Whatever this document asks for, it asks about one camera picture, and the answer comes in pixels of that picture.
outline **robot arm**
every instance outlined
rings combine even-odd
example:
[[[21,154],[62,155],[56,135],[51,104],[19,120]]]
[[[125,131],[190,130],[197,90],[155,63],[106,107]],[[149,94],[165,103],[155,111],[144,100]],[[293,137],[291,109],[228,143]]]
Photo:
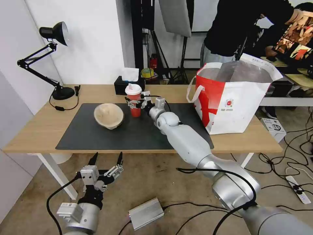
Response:
[[[143,93],[143,97],[147,94],[149,95],[150,92]],[[149,99],[143,102],[143,108],[185,162],[199,169],[221,169],[234,172],[248,180],[256,192],[259,191],[260,185],[244,168],[234,161],[214,156],[209,144],[190,126],[182,124],[176,114],[166,112],[164,104],[163,98],[156,98],[155,104],[152,104]],[[235,175],[218,171],[204,171],[204,174],[213,179],[213,193],[229,210],[253,198],[250,186]],[[256,205],[245,210],[241,209],[238,213],[244,218],[252,235],[313,234],[311,227],[280,208]]]
[[[85,195],[77,203],[62,203],[57,214],[66,222],[70,232],[66,235],[87,235],[97,230],[98,215],[102,209],[103,193],[123,169],[122,152],[110,170],[99,170],[96,166],[98,153],[80,170]]]

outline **lamp shade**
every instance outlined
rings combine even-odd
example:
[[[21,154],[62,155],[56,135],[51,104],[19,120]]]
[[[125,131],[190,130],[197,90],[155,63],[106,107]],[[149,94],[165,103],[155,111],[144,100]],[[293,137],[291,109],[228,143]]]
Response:
[[[64,21],[57,23],[53,28],[41,27],[39,33],[43,38],[55,39],[59,43],[68,46],[69,36],[67,26]]]

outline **tissue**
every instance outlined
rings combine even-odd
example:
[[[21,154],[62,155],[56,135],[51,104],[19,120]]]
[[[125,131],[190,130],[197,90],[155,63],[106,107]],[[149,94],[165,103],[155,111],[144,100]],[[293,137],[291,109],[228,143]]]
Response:
[[[138,81],[139,69],[135,68],[123,68],[122,69],[122,80],[129,82]]]

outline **wooden bowl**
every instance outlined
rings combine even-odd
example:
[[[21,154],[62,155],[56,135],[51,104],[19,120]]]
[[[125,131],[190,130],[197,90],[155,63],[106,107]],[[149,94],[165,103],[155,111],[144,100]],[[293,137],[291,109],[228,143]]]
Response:
[[[99,125],[113,130],[122,123],[124,113],[122,109],[115,104],[103,103],[95,108],[94,117]]]

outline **lamp arm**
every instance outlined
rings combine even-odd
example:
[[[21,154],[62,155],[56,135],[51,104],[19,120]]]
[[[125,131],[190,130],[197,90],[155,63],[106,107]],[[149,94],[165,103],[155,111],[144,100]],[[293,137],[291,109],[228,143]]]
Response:
[[[18,60],[17,61],[17,65],[20,66],[21,68],[31,72],[32,74],[36,75],[37,77],[41,78],[42,80],[46,81],[47,83],[51,84],[52,86],[58,88],[60,87],[60,83],[59,82],[55,82],[54,80],[42,75],[41,73],[37,72],[36,70],[30,68],[30,65],[35,63],[36,61],[40,60],[41,58],[51,54],[52,52],[54,52],[56,50],[56,43],[55,42],[51,42],[48,45],[46,45],[45,47],[41,48],[40,50],[32,53],[31,55],[25,57],[24,59]],[[50,48],[52,49],[51,51],[47,52],[46,54],[43,54],[39,57],[33,57],[34,55],[38,54],[39,52]]]

